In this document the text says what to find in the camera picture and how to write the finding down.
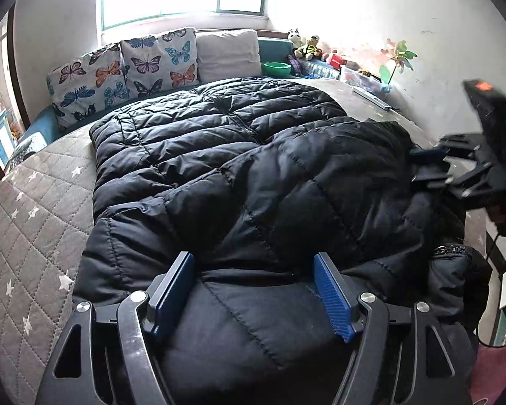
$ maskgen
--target mattress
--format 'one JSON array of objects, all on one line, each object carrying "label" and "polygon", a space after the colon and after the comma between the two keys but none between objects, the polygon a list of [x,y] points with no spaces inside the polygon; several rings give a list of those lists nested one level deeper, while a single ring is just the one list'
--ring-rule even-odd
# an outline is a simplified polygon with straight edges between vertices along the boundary
[{"label": "mattress", "polygon": [[[352,117],[394,120],[420,146],[431,143],[413,122],[382,111],[339,81],[296,81],[327,92]],[[35,403],[53,346],[71,314],[73,284],[93,228],[96,170],[90,127],[47,146],[0,183],[0,377],[14,404]],[[475,228],[483,224],[474,236],[484,235],[483,211],[472,219]],[[484,250],[484,239],[471,244]]]}]

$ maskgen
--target black puffer jacket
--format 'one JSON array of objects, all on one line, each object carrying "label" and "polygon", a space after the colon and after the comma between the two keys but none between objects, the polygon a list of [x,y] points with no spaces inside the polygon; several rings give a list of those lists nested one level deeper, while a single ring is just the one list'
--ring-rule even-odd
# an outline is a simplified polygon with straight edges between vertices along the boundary
[{"label": "black puffer jacket", "polygon": [[480,313],[487,299],[483,259],[435,256],[463,223],[411,191],[406,131],[347,117],[315,88],[211,83],[123,107],[90,136],[96,224],[74,300],[121,301],[191,251],[198,281],[158,355],[177,403],[331,403],[348,350],[311,280],[317,251],[384,300],[425,300],[448,322],[463,300]]}]

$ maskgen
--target blue cabinet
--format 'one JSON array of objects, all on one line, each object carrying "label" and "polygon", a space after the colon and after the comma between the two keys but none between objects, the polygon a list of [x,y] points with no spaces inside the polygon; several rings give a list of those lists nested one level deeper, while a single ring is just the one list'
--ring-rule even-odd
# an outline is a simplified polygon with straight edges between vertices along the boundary
[{"label": "blue cabinet", "polygon": [[11,129],[9,129],[6,116],[7,110],[3,109],[0,111],[0,165],[2,169],[6,166],[9,157],[11,157],[17,145],[11,135]]}]

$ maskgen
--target butterfly pillow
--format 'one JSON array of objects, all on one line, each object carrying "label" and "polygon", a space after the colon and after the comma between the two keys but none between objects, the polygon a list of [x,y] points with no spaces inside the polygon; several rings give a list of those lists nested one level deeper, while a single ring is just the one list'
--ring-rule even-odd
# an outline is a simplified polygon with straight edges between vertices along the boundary
[{"label": "butterfly pillow", "polygon": [[197,41],[192,27],[128,39],[120,46],[132,97],[198,83]]},{"label": "butterfly pillow", "polygon": [[121,104],[129,94],[119,44],[109,44],[61,65],[47,76],[47,89],[61,128]]}]

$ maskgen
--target white pillow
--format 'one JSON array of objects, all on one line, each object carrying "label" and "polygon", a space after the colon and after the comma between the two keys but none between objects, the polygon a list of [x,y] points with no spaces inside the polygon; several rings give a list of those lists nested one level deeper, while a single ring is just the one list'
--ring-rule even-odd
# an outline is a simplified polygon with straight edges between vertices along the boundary
[{"label": "white pillow", "polygon": [[61,128],[123,103],[129,93],[120,67],[120,46],[109,44],[61,65],[47,76],[47,89]]},{"label": "white pillow", "polygon": [[197,42],[192,27],[128,39],[120,46],[132,96],[144,97],[198,83]]},{"label": "white pillow", "polygon": [[202,83],[262,73],[254,30],[198,32],[197,52]]}]

